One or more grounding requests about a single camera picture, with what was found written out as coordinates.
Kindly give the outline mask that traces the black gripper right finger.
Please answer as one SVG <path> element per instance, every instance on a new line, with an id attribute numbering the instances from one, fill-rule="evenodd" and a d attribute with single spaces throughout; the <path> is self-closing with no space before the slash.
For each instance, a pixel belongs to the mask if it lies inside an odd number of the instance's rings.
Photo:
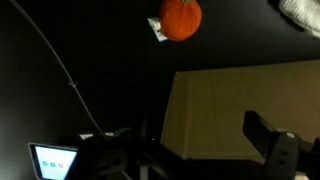
<path id="1" fill-rule="evenodd" d="M 264 158 L 262 180 L 294 180 L 300 139 L 279 131 L 255 111 L 246 111 L 242 129 L 246 138 Z"/>

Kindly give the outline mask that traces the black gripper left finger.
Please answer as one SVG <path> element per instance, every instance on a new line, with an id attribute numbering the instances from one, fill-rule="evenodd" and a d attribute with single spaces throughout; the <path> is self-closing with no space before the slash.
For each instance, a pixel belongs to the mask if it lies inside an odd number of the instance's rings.
<path id="1" fill-rule="evenodd" d="M 74 160 L 74 180 L 107 180 L 115 173 L 128 172 L 132 180 L 149 180 L 150 169 L 165 180 L 174 180 L 174 153 L 162 144 L 145 139 L 145 117 L 137 113 L 129 134 L 103 132 L 83 140 Z"/>

